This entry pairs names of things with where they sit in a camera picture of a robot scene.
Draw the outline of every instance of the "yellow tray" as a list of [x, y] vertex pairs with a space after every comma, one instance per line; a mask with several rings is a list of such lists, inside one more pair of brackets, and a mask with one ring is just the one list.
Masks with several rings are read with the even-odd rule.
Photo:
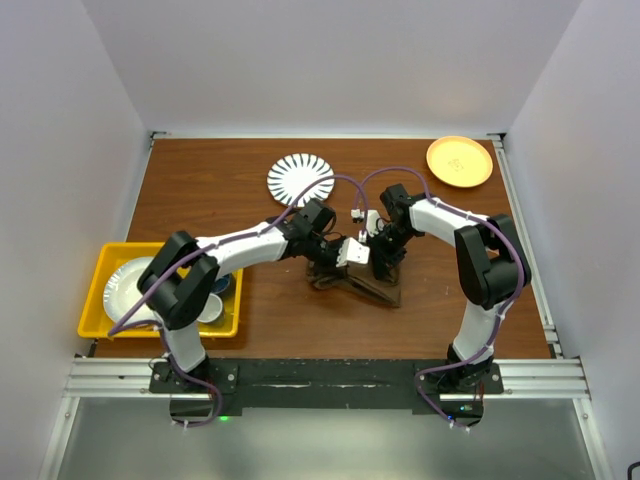
[[[89, 294], [82, 310], [78, 335], [84, 338], [109, 338], [107, 332], [113, 327], [113, 321], [107, 316], [102, 306], [102, 293], [111, 275], [127, 263], [138, 257], [153, 257], [162, 247], [160, 243], [107, 243], [102, 247], [98, 264], [91, 280]], [[235, 292], [224, 300], [224, 322], [216, 325], [198, 324], [201, 337], [233, 337], [238, 333], [238, 314], [240, 313], [240, 297], [242, 292], [242, 270], [233, 273]], [[118, 333], [118, 338], [155, 338], [158, 332], [151, 328], [126, 330]]]

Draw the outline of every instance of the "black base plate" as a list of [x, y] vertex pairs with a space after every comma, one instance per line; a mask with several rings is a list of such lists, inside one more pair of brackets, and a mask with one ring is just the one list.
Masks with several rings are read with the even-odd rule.
[[[241, 415], [244, 408], [408, 409], [433, 413], [416, 391], [416, 372], [444, 365], [444, 360], [318, 360], [318, 359], [210, 359], [210, 376], [224, 397], [224, 415]], [[186, 385], [165, 361], [156, 362], [151, 393], [204, 392]], [[504, 391], [497, 364], [482, 379], [484, 393]], [[442, 391], [438, 377], [421, 382], [423, 389], [453, 418], [478, 420], [482, 402], [441, 401], [440, 394], [474, 394], [468, 390]], [[210, 410], [207, 400], [173, 401], [172, 411], [195, 415]]]

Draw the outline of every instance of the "white plate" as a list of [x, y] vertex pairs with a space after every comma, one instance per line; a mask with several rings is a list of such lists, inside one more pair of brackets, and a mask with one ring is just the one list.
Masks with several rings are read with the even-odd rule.
[[[322, 158], [309, 153], [294, 153], [271, 167], [267, 174], [267, 187], [273, 198], [288, 206], [307, 185], [328, 175], [333, 175], [333, 170]], [[334, 183], [334, 179], [319, 183], [300, 199], [296, 207], [303, 207], [314, 197], [326, 200]]]
[[[104, 311], [107, 312], [107, 316], [114, 322], [120, 320], [142, 297], [136, 283], [140, 275], [142, 275], [142, 272], [144, 272], [144, 269], [151, 263], [151, 260], [153, 260], [153, 257], [134, 258], [111, 275], [107, 285], [104, 287], [102, 304]], [[156, 317], [153, 310], [143, 305], [127, 320], [127, 323], [155, 319]]]

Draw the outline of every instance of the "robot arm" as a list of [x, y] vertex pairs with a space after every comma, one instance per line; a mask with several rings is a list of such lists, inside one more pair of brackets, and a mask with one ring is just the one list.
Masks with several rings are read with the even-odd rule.
[[218, 237], [194, 239], [186, 232], [174, 233], [140, 276], [138, 289], [143, 294], [179, 259], [212, 246], [208, 253], [186, 265], [190, 268], [184, 278], [174, 273], [147, 301], [164, 324], [165, 339], [177, 365], [196, 378], [205, 379], [208, 375], [208, 358], [196, 319], [217, 278], [258, 263], [300, 255], [327, 266], [366, 264], [369, 248], [355, 239], [325, 240], [322, 232], [335, 216], [333, 209], [313, 199], [290, 220], [283, 220], [268, 231], [269, 221]]
[[[485, 346], [495, 327], [496, 315], [513, 294], [518, 282], [518, 268], [506, 246], [495, 238], [480, 218], [496, 227], [513, 245], [524, 268], [525, 285], [531, 270], [511, 218], [507, 215], [486, 217], [440, 205], [438, 199], [427, 200], [424, 194], [409, 195], [398, 184], [387, 188], [380, 199], [390, 222], [382, 226], [377, 212], [369, 212], [368, 244], [374, 274], [384, 279], [406, 254], [405, 245], [413, 237], [429, 233], [455, 247], [460, 285], [467, 305], [460, 331], [449, 346], [447, 360], [458, 363], [476, 355]], [[453, 383], [473, 383], [486, 372], [493, 359], [493, 346], [453, 373]]]

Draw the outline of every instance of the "wooden tabletop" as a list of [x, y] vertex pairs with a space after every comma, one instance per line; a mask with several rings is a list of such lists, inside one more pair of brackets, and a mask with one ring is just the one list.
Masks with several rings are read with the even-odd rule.
[[[198, 139], [158, 140], [129, 232], [129, 241], [164, 241], [176, 230], [214, 236], [242, 230], [282, 211], [267, 190], [266, 174], [295, 152], [326, 159], [336, 173], [362, 180], [393, 165], [427, 176], [431, 191], [465, 210], [511, 213], [495, 151], [491, 178], [473, 189], [449, 187], [425, 163], [428, 140]], [[410, 193], [420, 184], [406, 173], [372, 179], [372, 208], [389, 185]], [[355, 235], [350, 209], [354, 187], [337, 182], [328, 204], [338, 213], [336, 230]], [[351, 293], [316, 291], [305, 280], [304, 258], [245, 270], [240, 328], [232, 339], [205, 341], [212, 356], [306, 358], [443, 358], [460, 327], [465, 297], [455, 251], [434, 237], [415, 238], [402, 264], [402, 307], [388, 308]], [[153, 356], [157, 340], [100, 341], [98, 356]], [[548, 358], [549, 351], [530, 287], [509, 311], [496, 343], [498, 358]]]

